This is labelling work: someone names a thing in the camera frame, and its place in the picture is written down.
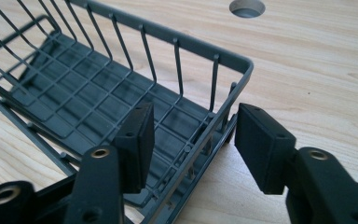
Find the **wood grain surface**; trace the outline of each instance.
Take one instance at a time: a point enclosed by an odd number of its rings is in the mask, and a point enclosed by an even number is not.
[[[237,102],[265,109],[296,136],[297,148],[333,153],[358,181],[358,1],[265,0],[265,13],[253,19],[231,14],[231,0],[103,2],[249,57],[255,69]],[[17,2],[0,3],[16,15],[11,4]],[[21,16],[14,18],[21,22]],[[155,49],[164,60],[164,48]],[[146,63],[136,69],[145,72]],[[170,87],[168,77],[163,81]],[[185,85],[188,96],[202,102],[192,76]],[[29,180],[42,189],[64,177],[0,113],[0,183]],[[176,222],[288,223],[284,198],[258,190],[231,142],[218,152]]]

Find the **black plastic bracket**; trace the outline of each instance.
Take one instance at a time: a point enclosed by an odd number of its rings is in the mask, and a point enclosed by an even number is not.
[[[240,104],[235,145],[260,190],[282,194],[292,223],[358,223],[358,184],[330,153],[295,149],[296,139],[264,110]]]
[[[95,147],[83,156],[65,213],[65,224],[124,223],[119,156],[115,147]]]
[[[153,115],[152,104],[136,106],[113,140],[125,173],[123,193],[139,193],[145,187],[155,145]]]

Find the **basket wire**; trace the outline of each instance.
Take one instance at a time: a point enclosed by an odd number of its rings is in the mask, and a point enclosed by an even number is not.
[[[0,57],[9,55],[14,62],[0,62],[0,110],[70,175],[76,170],[44,138],[81,158],[91,147],[109,145],[126,115],[138,104],[152,102],[156,145],[146,189],[138,195],[125,195],[125,200],[145,216],[143,223],[174,221],[232,131],[236,117],[228,121],[228,114],[249,80],[253,64],[240,55],[95,1],[40,0],[40,7],[34,4],[18,0],[22,18],[28,20],[22,25],[15,24],[9,17],[13,15],[0,7],[0,17],[10,28],[9,33],[0,34]],[[79,10],[87,12],[87,27],[84,17],[77,15]],[[115,32],[116,45],[122,50],[121,61],[128,66],[114,57],[109,43],[112,37],[105,36],[101,20],[110,21],[109,29]],[[89,35],[90,26],[97,35]],[[137,66],[121,32],[129,28],[142,39],[150,78],[135,71]],[[35,35],[42,41],[34,43],[29,36]],[[150,40],[172,47],[177,91],[165,87],[159,78],[155,64],[161,62],[153,60]],[[26,53],[19,53],[18,42],[28,49]],[[185,52],[212,64],[210,92],[201,93],[209,95],[207,105],[186,97],[181,58]],[[221,97],[218,71],[223,66],[239,78],[217,106],[215,99]]]

